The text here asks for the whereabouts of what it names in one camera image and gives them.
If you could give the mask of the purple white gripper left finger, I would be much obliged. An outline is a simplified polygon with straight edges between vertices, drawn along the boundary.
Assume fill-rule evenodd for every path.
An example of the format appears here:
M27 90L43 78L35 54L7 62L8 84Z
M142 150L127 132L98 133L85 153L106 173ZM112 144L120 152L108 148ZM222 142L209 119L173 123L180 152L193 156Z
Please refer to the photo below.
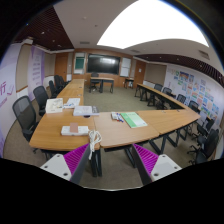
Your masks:
M80 146L65 155L55 154L41 169L72 183L78 184L90 154L90 145Z

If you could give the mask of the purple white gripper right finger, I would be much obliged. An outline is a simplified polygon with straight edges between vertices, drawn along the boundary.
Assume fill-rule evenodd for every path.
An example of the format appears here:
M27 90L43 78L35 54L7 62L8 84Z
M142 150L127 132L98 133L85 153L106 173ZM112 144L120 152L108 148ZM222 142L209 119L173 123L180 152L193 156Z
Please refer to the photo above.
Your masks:
M156 155L140 145L132 145L132 155L144 185L181 170L166 154Z

